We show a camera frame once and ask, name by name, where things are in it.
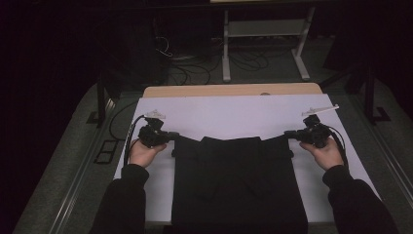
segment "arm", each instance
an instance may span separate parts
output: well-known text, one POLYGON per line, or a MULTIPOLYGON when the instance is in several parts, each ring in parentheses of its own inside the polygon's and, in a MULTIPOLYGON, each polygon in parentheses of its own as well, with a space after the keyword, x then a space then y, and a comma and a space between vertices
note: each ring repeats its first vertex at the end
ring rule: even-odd
POLYGON ((339 233, 398 233, 392 216, 370 186, 363 180, 353 179, 343 166, 332 138, 322 149, 303 142, 300 145, 326 170, 322 180, 330 188, 328 201, 339 233))
POLYGON ((90 233, 144 233, 146 196, 143 186, 149 177, 145 170, 155 155, 167 146, 147 148, 132 143, 130 163, 122 168, 122 178, 106 189, 90 233))

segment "garment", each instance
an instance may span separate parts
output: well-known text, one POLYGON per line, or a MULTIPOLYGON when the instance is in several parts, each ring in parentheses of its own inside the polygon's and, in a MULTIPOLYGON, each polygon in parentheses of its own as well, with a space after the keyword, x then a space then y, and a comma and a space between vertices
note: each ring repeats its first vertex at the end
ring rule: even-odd
MULTIPOLYGON (((147 178, 148 173, 142 167, 125 166, 122 178, 107 187, 90 233, 143 234, 143 185, 147 178)), ((368 184, 353 179, 343 166, 329 169, 322 180, 330 188, 328 199, 340 234, 398 233, 389 211, 368 184)))
POLYGON ((172 156, 175 233, 307 233, 285 136, 201 141, 180 136, 172 156))

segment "black sleeve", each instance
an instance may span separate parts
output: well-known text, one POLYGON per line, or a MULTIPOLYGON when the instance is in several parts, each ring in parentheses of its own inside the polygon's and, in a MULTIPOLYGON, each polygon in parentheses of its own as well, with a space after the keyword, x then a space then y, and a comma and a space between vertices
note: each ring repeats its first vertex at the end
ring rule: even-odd
POLYGON ((145 190, 149 174, 138 165, 122 168, 122 178, 113 180, 106 189, 94 218, 91 234, 144 233, 145 190))
POLYGON ((328 201, 340 234, 398 233, 382 201, 366 182, 353 179, 347 168, 335 166, 322 180, 330 188, 328 201))

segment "wire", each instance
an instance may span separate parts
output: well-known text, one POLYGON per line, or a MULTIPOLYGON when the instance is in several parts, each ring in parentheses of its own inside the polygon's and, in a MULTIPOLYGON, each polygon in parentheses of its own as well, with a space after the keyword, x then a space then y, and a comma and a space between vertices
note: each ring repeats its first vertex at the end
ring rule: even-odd
POLYGON ((173 57, 173 53, 168 52, 168 50, 169 50, 169 40, 165 37, 162 37, 162 36, 157 36, 156 39, 164 39, 165 42, 167 42, 167 47, 163 51, 161 51, 159 49, 155 49, 155 50, 157 52, 161 53, 164 56, 167 56, 167 57, 170 57, 170 58, 173 57))
POLYGON ((125 145, 125 154, 124 154, 124 166, 128 164, 130 153, 131 153, 131 137, 133 136, 134 128, 136 127, 137 121, 139 121, 141 118, 145 117, 144 115, 141 115, 137 117, 133 124, 131 124, 130 130, 128 132, 128 136, 126 139, 126 145, 125 145))
POLYGON ((334 140, 337 142, 337 145, 339 147, 339 151, 340 151, 341 158, 343 160, 344 166, 346 166, 346 168, 348 168, 349 167, 349 160, 347 159, 346 142, 344 141, 343 136, 336 129, 334 129, 332 127, 329 127, 329 126, 326 126, 326 125, 324 125, 324 126, 328 129, 330 129, 330 131, 331 130, 334 131, 334 132, 331 131, 331 135, 333 136, 334 140))
POLYGON ((138 142, 138 139, 136 139, 133 144, 131 145, 131 148, 133 148, 133 146, 138 142))
POLYGON ((180 65, 199 65, 208 60, 207 56, 186 56, 186 57, 180 57, 180 58, 173 58, 172 61, 175 64, 180 64, 180 65), (197 61, 196 63, 187 63, 185 64, 184 62, 188 62, 189 59, 201 59, 200 61, 197 61))
POLYGON ((192 81, 192 76, 190 74, 206 74, 206 81, 203 83, 203 85, 207 85, 210 82, 211 79, 211 74, 210 72, 215 70, 219 63, 220 63, 220 59, 217 60, 217 62, 213 65, 212 68, 206 68, 204 66, 200 66, 199 64, 205 63, 208 60, 208 57, 206 56, 199 56, 199 57, 195 57, 194 59, 199 59, 201 58, 201 61, 195 61, 193 63, 189 63, 188 61, 179 61, 179 62, 174 62, 171 64, 171 69, 177 69, 180 70, 181 73, 170 73, 169 77, 172 78, 175 82, 176 85, 186 85, 188 83, 189 80, 189 84, 190 85, 199 85, 196 84, 192 81), (180 84, 178 84, 178 82, 176 81, 174 74, 183 74, 185 75, 185 79, 183 82, 181 82, 180 84))
POLYGON ((116 137, 116 136, 113 134, 113 130, 112 130, 113 122, 115 121, 116 117, 117 117, 119 114, 121 114, 121 113, 122 113, 124 110, 126 110, 128 107, 130 107, 130 106, 132 106, 132 105, 134 105, 134 104, 136 104, 136 103, 137 103, 137 101, 134 101, 134 102, 126 105, 126 106, 123 107, 121 110, 119 110, 119 111, 113 116, 113 118, 110 120, 110 123, 109 123, 109 134, 110 134, 111 137, 113 137, 114 139, 119 140, 119 141, 123 141, 123 140, 124 140, 123 138, 116 137))
POLYGON ((236 45, 236 48, 239 51, 236 53, 240 58, 235 57, 234 55, 230 55, 229 58, 231 63, 237 66, 239 69, 246 70, 246 71, 258 71, 260 69, 267 68, 269 66, 269 58, 276 58, 285 55, 286 53, 290 52, 291 49, 294 47, 288 47, 285 51, 281 52, 280 54, 269 56, 268 53, 273 51, 275 48, 274 42, 272 42, 268 47, 265 47, 265 51, 261 47, 253 47, 258 52, 240 52, 241 48, 239 45, 236 45))

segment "black cable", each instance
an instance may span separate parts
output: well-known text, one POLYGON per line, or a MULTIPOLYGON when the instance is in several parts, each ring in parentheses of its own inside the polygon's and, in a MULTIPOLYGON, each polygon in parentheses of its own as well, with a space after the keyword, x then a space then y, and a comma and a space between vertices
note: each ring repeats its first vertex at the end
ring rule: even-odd
POLYGON ((141 115, 141 116, 137 117, 134 120, 133 124, 131 124, 130 130, 128 132, 128 136, 127 136, 127 139, 126 139, 126 145, 125 145, 124 166, 126 166, 128 164, 128 161, 129 161, 129 157, 130 157, 130 153, 131 153, 131 138, 133 136, 134 128, 136 127, 137 121, 139 121, 143 117, 145 117, 145 116, 141 115))
POLYGON ((343 160, 344 166, 348 169, 349 168, 349 160, 347 159, 347 154, 346 154, 346 142, 344 141, 343 136, 338 132, 336 129, 324 125, 326 128, 330 129, 331 136, 334 138, 334 140, 337 143, 338 149, 340 151, 341 159, 343 160))
POLYGON ((131 148, 133 148, 133 146, 139 141, 139 139, 136 139, 133 144, 131 145, 131 148))
POLYGON ((175 85, 178 85, 178 82, 176 81, 175 77, 173 77, 173 74, 170 74, 168 76, 168 79, 169 79, 169 77, 173 79, 173 81, 175 82, 175 85))
MULTIPOLYGON (((205 56, 205 59, 203 59, 202 61, 199 61, 199 62, 188 63, 188 64, 176 64, 176 63, 175 63, 174 65, 175 65, 175 66, 196 66, 196 65, 200 65, 200 64, 202 64, 202 63, 205 63, 206 61, 208 61, 208 58, 213 58, 213 57, 217 57, 217 56, 222 56, 222 53, 221 53, 221 54, 217 54, 217 55, 212 55, 212 56, 210 56, 210 57, 205 56)), ((218 66, 218 64, 219 64, 219 60, 218 60, 218 63, 217 63, 213 68, 209 69, 208 71, 214 70, 214 69, 218 66)))
POLYGON ((246 62, 243 62, 233 56, 228 56, 230 58, 230 62, 232 62, 235 66, 237 66, 239 69, 245 70, 245 71, 258 71, 261 69, 259 66, 254 66, 251 64, 248 64, 246 62))
POLYGON ((267 59, 266 57, 262 56, 262 55, 264 55, 265 53, 261 53, 262 55, 256 56, 253 52, 248 52, 248 54, 251 54, 251 55, 255 56, 255 58, 249 58, 247 55, 241 54, 241 52, 238 52, 238 54, 239 54, 241 57, 244 57, 244 60, 245 60, 245 61, 255 61, 255 62, 258 64, 257 67, 259 67, 260 69, 267 68, 267 67, 269 66, 269 64, 270 64, 270 63, 268 62, 268 59, 267 59), (261 63, 258 61, 259 59, 263 59, 263 60, 264 60, 264 65, 261 64, 261 63))
POLYGON ((137 101, 134 101, 134 102, 128 104, 127 106, 123 107, 123 108, 122 108, 121 110, 119 110, 119 111, 113 116, 113 118, 110 120, 110 123, 109 123, 109 134, 110 134, 111 137, 113 137, 113 138, 116 139, 116 140, 120 140, 120 141, 123 141, 123 140, 124 140, 123 138, 116 137, 116 136, 113 134, 113 131, 112 131, 113 122, 115 121, 116 117, 117 117, 120 113, 122 113, 125 109, 127 109, 128 107, 130 107, 130 106, 132 106, 132 105, 134 105, 134 104, 136 104, 136 103, 137 103, 137 101))
POLYGON ((287 54, 287 53, 289 53, 289 52, 291 52, 291 50, 292 49, 294 49, 295 47, 290 47, 290 48, 288 48, 288 49, 285 49, 285 51, 283 51, 283 52, 281 52, 280 54, 278 54, 278 55, 274 55, 274 56, 265 56, 267 59, 268 58, 277 58, 277 57, 281 57, 281 56, 283 56, 283 55, 285 55, 285 54, 287 54))
POLYGON ((259 59, 259 58, 263 58, 264 55, 267 53, 267 51, 266 51, 266 52, 259 52, 258 55, 255 55, 253 52, 247 52, 247 53, 253 55, 255 58, 249 58, 248 56, 243 55, 243 54, 241 53, 240 47, 238 47, 238 54, 239 54, 241 57, 243 57, 243 59, 245 59, 246 61, 252 61, 252 60, 257 60, 257 59, 259 59))
POLYGON ((184 72, 184 74, 187 76, 186 78, 190 80, 190 84, 194 84, 194 83, 192 83, 191 76, 190 76, 188 73, 192 73, 192 74, 207 74, 207 79, 206 79, 206 82, 204 83, 204 85, 207 85, 207 84, 209 83, 209 81, 210 81, 210 79, 211 79, 211 74, 210 74, 210 72, 211 72, 212 70, 216 69, 216 67, 218 67, 218 65, 219 65, 219 60, 218 60, 218 62, 214 65, 214 67, 211 68, 211 69, 207 69, 207 68, 205 68, 205 67, 203 67, 203 66, 199 66, 199 65, 197 65, 197 64, 181 64, 181 65, 172 64, 173 68, 179 69, 179 70, 181 70, 182 72, 184 72), (187 67, 188 67, 188 68, 190 68, 190 67, 195 67, 195 68, 201 69, 202 71, 200 71, 200 72, 199 72, 199 71, 194 71, 194 70, 188 69, 187 67))
POLYGON ((178 66, 176 66, 176 65, 172 65, 172 69, 180 70, 180 71, 182 71, 182 74, 185 75, 185 79, 184 79, 184 81, 183 81, 181 84, 177 84, 176 80, 172 77, 173 80, 175 81, 176 85, 178 85, 178 86, 183 86, 183 85, 186 84, 186 81, 187 81, 188 79, 191 79, 191 77, 190 77, 190 75, 188 74, 188 72, 186 72, 184 69, 182 69, 182 68, 180 68, 180 67, 178 67, 178 66))
POLYGON ((187 58, 187 59, 172 59, 174 63, 184 63, 188 62, 188 60, 192 59, 201 59, 200 61, 197 61, 196 63, 191 63, 191 64, 179 64, 179 65, 199 65, 207 61, 208 57, 207 56, 194 56, 192 58, 187 58))

